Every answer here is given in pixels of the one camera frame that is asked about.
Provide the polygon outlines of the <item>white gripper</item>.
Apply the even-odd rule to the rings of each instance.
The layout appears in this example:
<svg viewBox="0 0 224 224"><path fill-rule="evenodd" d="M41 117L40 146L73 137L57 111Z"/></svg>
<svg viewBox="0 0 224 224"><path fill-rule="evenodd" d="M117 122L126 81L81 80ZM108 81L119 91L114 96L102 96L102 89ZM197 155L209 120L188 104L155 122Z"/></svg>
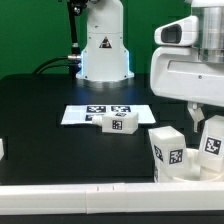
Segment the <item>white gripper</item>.
<svg viewBox="0 0 224 224"><path fill-rule="evenodd" d="M157 96L188 101L193 131L199 133L204 120L202 104L224 107L224 63L203 62L193 47L199 36L196 16L155 30L159 45L152 56L150 86Z"/></svg>

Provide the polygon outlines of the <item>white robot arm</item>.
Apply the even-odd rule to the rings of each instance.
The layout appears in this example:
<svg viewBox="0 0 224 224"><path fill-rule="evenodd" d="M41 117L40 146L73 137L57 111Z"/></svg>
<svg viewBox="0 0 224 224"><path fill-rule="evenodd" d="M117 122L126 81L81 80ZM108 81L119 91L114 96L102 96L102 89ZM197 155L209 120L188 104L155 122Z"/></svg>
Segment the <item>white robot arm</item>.
<svg viewBox="0 0 224 224"><path fill-rule="evenodd" d="M196 123L203 104L224 107L224 0L183 0L191 15L157 28L150 86L157 96L184 100ZM114 87L133 78L123 44L119 0L87 0L87 45L80 82Z"/></svg>

